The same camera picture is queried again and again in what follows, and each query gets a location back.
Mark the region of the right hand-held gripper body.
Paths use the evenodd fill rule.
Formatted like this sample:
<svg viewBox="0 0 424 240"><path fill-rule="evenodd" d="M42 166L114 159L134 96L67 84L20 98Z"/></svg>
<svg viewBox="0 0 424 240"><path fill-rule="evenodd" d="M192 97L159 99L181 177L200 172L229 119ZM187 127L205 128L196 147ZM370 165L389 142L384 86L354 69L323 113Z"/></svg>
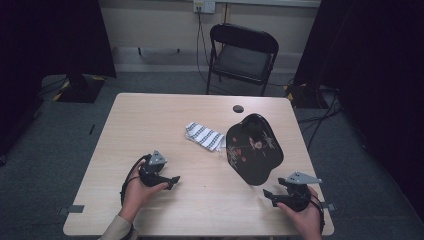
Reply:
<svg viewBox="0 0 424 240"><path fill-rule="evenodd" d="M290 183L290 186L286 187L287 195L281 196L279 202L284 203L295 212L301 212L309 205L311 192L308 185L322 182L319 178L301 172L294 172L284 179Z"/></svg>

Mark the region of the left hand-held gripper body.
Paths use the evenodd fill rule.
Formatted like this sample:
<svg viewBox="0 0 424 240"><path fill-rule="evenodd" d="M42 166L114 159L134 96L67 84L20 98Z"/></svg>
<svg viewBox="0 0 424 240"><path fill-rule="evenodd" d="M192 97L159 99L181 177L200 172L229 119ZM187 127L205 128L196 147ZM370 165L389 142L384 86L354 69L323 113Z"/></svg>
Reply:
<svg viewBox="0 0 424 240"><path fill-rule="evenodd" d="M168 181L166 177L159 175L167 160L157 150L143 156L143 159L144 163L140 166L139 175L144 185L152 187Z"/></svg>

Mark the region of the white black patterned cloth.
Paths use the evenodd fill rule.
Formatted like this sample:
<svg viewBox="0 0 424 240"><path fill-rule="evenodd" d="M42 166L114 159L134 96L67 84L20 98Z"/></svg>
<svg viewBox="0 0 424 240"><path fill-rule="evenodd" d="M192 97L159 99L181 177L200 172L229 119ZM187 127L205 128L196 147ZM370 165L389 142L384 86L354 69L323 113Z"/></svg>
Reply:
<svg viewBox="0 0 424 240"><path fill-rule="evenodd" d="M185 126L186 138L199 144L205 149L213 151L221 151L226 146L225 135L207 128L196 122L191 122Z"/></svg>

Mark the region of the person's left hand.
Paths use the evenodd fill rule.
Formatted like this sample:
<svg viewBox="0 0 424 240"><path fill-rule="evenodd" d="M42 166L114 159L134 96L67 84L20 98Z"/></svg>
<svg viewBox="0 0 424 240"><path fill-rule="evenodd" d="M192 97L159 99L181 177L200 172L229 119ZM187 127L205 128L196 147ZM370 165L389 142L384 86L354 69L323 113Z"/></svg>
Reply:
<svg viewBox="0 0 424 240"><path fill-rule="evenodd" d="M128 182L122 208L118 215L132 223L140 209L147 204L149 198L167 187L167 183L160 183L153 187L145 186L139 175L133 174Z"/></svg>

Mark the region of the person's right hand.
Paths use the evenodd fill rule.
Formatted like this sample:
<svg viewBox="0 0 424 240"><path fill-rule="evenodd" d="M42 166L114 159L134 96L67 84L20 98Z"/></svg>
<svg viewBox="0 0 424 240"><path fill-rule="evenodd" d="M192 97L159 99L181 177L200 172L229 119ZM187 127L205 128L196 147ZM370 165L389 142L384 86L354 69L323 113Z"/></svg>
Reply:
<svg viewBox="0 0 424 240"><path fill-rule="evenodd" d="M294 224L303 240L322 240L321 210L318 208L318 193L309 188L311 199L308 206L301 212L295 212L284 203L278 203L278 208L286 214Z"/></svg>

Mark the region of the black stand base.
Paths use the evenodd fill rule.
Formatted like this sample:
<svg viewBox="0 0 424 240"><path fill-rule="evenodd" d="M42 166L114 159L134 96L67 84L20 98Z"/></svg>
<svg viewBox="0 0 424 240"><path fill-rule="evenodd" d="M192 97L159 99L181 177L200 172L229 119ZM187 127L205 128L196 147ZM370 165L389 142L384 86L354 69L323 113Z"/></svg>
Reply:
<svg viewBox="0 0 424 240"><path fill-rule="evenodd" d="M328 109L329 106L322 93L317 90L311 90L306 85L294 86L286 85L284 87L286 98L291 102L295 109Z"/></svg>
<svg viewBox="0 0 424 240"><path fill-rule="evenodd" d="M53 97L57 102L94 103L106 78L95 75L67 74L66 81Z"/></svg>

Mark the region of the black folding chair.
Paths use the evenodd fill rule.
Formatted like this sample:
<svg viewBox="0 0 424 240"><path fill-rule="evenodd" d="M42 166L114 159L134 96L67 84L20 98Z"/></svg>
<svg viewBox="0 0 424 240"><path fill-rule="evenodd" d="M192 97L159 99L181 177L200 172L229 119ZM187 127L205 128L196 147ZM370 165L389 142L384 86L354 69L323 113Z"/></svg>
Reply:
<svg viewBox="0 0 424 240"><path fill-rule="evenodd" d="M277 40L265 31L230 23L214 25L210 39L206 93L215 74L259 85L263 96L279 52Z"/></svg>

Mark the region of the black curtain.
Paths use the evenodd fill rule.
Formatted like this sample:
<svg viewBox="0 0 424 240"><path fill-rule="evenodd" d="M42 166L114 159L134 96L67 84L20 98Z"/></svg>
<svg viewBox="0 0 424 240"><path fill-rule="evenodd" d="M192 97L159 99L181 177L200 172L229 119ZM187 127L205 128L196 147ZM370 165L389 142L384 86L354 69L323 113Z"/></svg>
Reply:
<svg viewBox="0 0 424 240"><path fill-rule="evenodd" d="M59 74L116 75L99 0L0 0L0 156Z"/></svg>
<svg viewBox="0 0 424 240"><path fill-rule="evenodd" d="M424 221L424 0L321 0L294 82L339 90Z"/></svg>

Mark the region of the white wall socket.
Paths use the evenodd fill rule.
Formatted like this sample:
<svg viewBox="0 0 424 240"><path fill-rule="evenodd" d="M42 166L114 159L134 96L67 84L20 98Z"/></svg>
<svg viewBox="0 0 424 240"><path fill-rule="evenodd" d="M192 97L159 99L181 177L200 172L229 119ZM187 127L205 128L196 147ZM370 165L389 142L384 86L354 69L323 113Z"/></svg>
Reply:
<svg viewBox="0 0 424 240"><path fill-rule="evenodd" d="M193 11L195 13L214 14L216 2L213 0L193 0Z"/></svg>

